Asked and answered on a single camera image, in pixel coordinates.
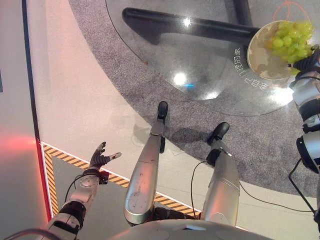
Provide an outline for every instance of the gray carpet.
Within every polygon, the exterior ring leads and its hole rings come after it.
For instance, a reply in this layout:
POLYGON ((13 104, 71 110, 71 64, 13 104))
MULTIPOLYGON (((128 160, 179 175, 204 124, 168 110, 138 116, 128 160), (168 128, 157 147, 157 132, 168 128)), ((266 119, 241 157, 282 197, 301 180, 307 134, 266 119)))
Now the gray carpet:
MULTIPOLYGON (((208 134, 217 124, 226 121, 231 128, 224 141, 236 157, 241 180, 297 194, 288 180, 288 173, 299 159, 296 139, 303 131, 301 117, 293 102, 260 116, 235 116, 214 111, 210 100, 189 98, 128 48, 111 23, 105 0, 69 0, 69 3, 98 63, 147 122, 154 120, 158 103, 167 101, 170 119, 165 136, 187 154, 203 160, 209 152, 209 146, 205 144, 208 134)), ((303 193, 315 196, 316 174, 300 166, 294 179, 303 193)))

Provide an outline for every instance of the hazard tape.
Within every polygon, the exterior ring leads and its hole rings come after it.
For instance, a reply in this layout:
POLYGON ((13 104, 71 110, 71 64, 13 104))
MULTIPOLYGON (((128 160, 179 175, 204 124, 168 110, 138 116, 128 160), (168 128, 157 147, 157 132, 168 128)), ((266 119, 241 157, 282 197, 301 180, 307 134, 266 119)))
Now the hazard tape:
MULTIPOLYGON (((45 165, 46 184, 47 184, 47 189, 48 189, 48 194, 50 199, 49 203, 50 203, 50 208, 51 208, 52 217, 53 217, 59 212, 59 207, 58 207, 58 200, 57 200, 57 193, 56 193, 55 172, 52 164, 52 157, 56 157, 60 160, 63 160, 66 163, 69 163, 78 168, 81 168, 82 170, 88 169, 89 164, 88 162, 78 159, 75 156, 71 156, 68 153, 63 152, 62 150, 59 150, 53 146, 47 145, 46 143, 42 143, 42 149, 44 153, 43 162, 45 165)), ((109 181, 124 188, 128 188, 129 186, 128 179, 125 179, 124 177, 118 174, 115 174, 114 172, 109 172, 109 181)), ((156 192, 156 195, 154 197, 154 202, 157 202, 172 210, 181 212, 186 215, 190 215, 190 216, 194 215, 193 209, 190 206, 182 202, 179 202, 169 196, 166 196, 160 192, 156 192)), ((196 216, 199 215, 200 212, 198 210, 195 209, 194 211, 196 216)))

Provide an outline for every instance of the white floor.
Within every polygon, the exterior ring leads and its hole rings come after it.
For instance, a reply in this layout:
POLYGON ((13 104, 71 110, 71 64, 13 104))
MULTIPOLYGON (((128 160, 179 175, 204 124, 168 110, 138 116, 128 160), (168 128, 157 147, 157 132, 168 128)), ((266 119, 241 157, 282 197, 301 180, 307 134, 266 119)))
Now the white floor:
MULTIPOLYGON (((41 140, 87 160, 97 145, 106 141, 108 153, 122 152, 122 157, 106 168, 130 178, 150 125, 124 100, 97 63, 68 0, 28 1, 28 21, 41 140)), ((167 141, 160 156, 157 190, 191 204, 190 181, 198 162, 167 141)), ((196 170, 194 202, 198 209, 212 172, 204 164, 196 170)), ((243 185, 263 200, 308 210, 296 195, 243 185)), ((309 200, 316 206, 314 198, 309 200)), ((311 213, 262 203, 243 191, 237 225, 273 239, 317 239, 319 235, 311 213)))

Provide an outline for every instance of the metallic leg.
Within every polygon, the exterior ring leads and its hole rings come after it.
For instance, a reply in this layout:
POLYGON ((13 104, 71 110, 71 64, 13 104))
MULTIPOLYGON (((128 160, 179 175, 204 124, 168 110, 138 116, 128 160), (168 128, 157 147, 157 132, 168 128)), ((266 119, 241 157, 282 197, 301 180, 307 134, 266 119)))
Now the metallic leg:
POLYGON ((240 195, 237 166, 220 139, 214 139, 211 146, 211 151, 216 151, 218 157, 200 219, 235 226, 240 195))
POLYGON ((153 123, 148 141, 130 179, 125 196, 124 216, 133 225, 146 222, 153 211, 164 126, 163 119, 158 118, 153 123))

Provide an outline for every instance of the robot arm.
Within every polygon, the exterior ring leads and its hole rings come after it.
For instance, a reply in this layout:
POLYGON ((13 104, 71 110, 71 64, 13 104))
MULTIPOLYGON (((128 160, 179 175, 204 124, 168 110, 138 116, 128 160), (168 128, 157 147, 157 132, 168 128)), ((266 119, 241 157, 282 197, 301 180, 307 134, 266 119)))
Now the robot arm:
POLYGON ((69 200, 63 205, 59 213, 47 224, 46 230, 62 240, 74 240, 78 231, 83 227, 86 212, 96 196, 99 184, 107 184, 109 174, 100 172, 100 168, 113 159, 119 158, 121 153, 104 156, 106 143, 101 143, 95 150, 89 165, 89 169, 76 178, 79 179, 76 190, 69 200))
MULTIPOLYGON (((316 174, 320 173, 320 48, 315 46, 312 56, 293 65, 301 72, 290 88, 296 107, 303 120, 304 135, 296 140, 296 146, 304 166, 316 174)), ((317 191, 317 211, 314 220, 320 232, 320 178, 317 191)))

